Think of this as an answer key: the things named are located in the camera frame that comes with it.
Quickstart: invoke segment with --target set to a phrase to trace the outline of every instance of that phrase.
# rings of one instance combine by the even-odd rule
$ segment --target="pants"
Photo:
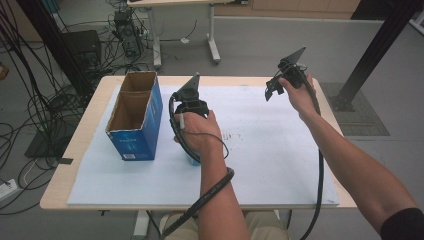
[[[181,215],[173,215],[168,218],[165,228],[174,223]],[[289,240],[287,229],[277,218],[273,211],[251,211],[246,217],[246,224],[250,232],[251,240],[281,239]],[[166,240],[198,240],[198,226],[196,220],[190,218],[175,232],[171,233]]]

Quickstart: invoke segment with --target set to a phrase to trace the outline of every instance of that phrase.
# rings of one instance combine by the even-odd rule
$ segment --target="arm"
[[[213,111],[207,119],[195,113],[184,113],[184,123],[184,138],[200,153],[200,195],[203,195],[227,174],[227,168],[222,143],[212,136],[193,133],[209,133],[221,138],[221,131]],[[199,210],[199,239],[249,239],[231,182]]]
[[[312,76],[308,75],[308,81],[312,85]],[[380,232],[384,221],[396,212],[417,207],[391,172],[347,141],[316,113],[304,85],[295,89],[285,79],[280,79],[280,83],[287,90],[290,102],[311,131],[334,175],[377,232]]]

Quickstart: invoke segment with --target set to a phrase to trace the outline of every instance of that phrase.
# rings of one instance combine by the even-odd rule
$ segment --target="hand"
[[[308,74],[307,79],[313,88],[314,83],[312,80],[312,75]],[[304,119],[311,114],[317,113],[305,84],[302,84],[300,88],[296,89],[290,84],[289,81],[287,81],[287,79],[280,78],[279,82],[289,94],[290,103],[292,104],[293,108],[299,112],[300,118]]]
[[[180,117],[180,114],[175,114],[175,121],[179,122]],[[183,119],[185,126],[184,129],[180,130],[181,135],[192,150],[202,153],[202,151],[219,147],[222,151],[222,143],[218,140],[221,139],[221,130],[212,110],[209,110],[208,118],[201,117],[196,113],[186,112],[183,113]]]

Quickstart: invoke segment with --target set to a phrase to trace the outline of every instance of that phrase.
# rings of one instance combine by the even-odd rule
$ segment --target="power strip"
[[[9,180],[8,183],[9,185],[7,185],[6,183],[3,183],[0,186],[0,202],[12,196],[15,192],[19,191],[19,188],[15,182],[15,179]]]

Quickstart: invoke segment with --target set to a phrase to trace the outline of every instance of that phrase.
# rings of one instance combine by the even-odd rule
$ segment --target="person's right hand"
[[[308,74],[308,82],[313,88],[312,75]],[[309,95],[308,90],[306,89],[305,84],[298,89],[294,88],[287,79],[280,78],[280,84],[286,89],[289,94],[289,100],[293,108],[299,112],[299,116],[302,120],[305,117],[310,116],[311,114],[316,114],[314,104],[312,102],[311,96]]]

